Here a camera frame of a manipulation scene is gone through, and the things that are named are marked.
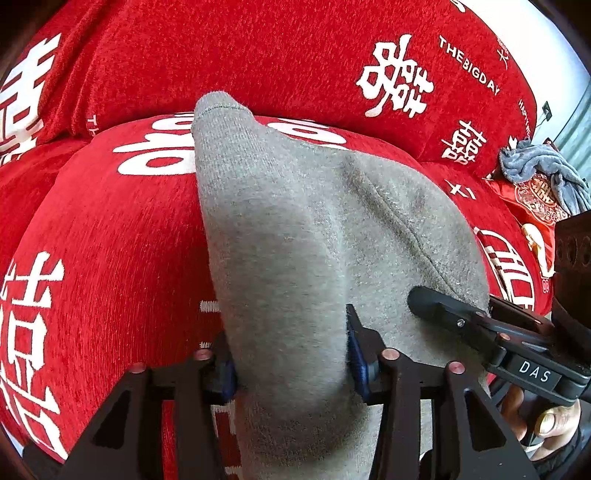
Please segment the person's right hand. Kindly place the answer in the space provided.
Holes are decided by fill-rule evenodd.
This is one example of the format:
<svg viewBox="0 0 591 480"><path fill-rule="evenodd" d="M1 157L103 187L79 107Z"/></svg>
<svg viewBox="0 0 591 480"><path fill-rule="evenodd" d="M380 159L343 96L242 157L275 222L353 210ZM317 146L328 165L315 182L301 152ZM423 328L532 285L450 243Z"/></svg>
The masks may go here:
<svg viewBox="0 0 591 480"><path fill-rule="evenodd" d="M524 391L512 385L501 405L501 414L519 441L527 433L527 423L520 416ZM581 402L572 406L557 406L544 411L536 420L534 432L543 442L533 451L530 460L541 461L566 446L575 436L581 419Z"/></svg>

